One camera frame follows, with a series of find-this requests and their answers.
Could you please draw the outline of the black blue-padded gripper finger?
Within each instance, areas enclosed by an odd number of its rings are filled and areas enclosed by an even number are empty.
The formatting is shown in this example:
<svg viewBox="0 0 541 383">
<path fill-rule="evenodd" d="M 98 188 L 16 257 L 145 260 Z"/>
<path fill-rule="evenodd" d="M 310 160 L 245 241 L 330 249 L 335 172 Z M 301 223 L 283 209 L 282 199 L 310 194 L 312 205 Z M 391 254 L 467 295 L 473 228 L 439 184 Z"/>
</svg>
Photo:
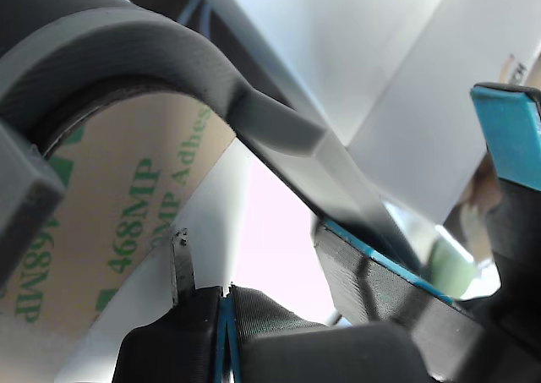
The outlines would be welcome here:
<svg viewBox="0 0 541 383">
<path fill-rule="evenodd" d="M 540 90 L 479 83 L 470 96 L 502 201 L 490 229 L 495 253 L 525 267 L 540 265 Z"/>
<path fill-rule="evenodd" d="M 314 247 L 335 308 L 350 323 L 407 330 L 439 382 L 538 382 L 540 362 L 452 298 L 331 221 Z"/>
</svg>

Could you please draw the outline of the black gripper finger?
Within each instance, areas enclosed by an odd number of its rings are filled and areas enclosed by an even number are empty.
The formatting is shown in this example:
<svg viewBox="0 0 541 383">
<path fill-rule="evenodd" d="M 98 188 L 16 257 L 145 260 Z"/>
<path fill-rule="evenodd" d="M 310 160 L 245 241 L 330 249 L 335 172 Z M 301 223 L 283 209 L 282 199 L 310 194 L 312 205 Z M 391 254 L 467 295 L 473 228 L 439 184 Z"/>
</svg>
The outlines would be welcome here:
<svg viewBox="0 0 541 383">
<path fill-rule="evenodd" d="M 236 382 L 429 382 L 400 326 L 329 327 L 302 319 L 262 292 L 231 286 L 225 322 Z"/>
</svg>

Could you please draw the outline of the black gripper finger with scraper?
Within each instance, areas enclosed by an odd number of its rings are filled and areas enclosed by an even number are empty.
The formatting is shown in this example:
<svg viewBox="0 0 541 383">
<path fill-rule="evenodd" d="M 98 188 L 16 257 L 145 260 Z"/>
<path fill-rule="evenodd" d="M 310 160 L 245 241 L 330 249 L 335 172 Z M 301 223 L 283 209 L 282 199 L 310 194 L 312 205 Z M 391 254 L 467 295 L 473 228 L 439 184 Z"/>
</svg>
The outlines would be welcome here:
<svg viewBox="0 0 541 383">
<path fill-rule="evenodd" d="M 196 288 L 188 231 L 174 233 L 171 253 L 172 307 L 161 318 L 123 339 L 114 382 L 211 382 L 222 289 Z"/>
</svg>

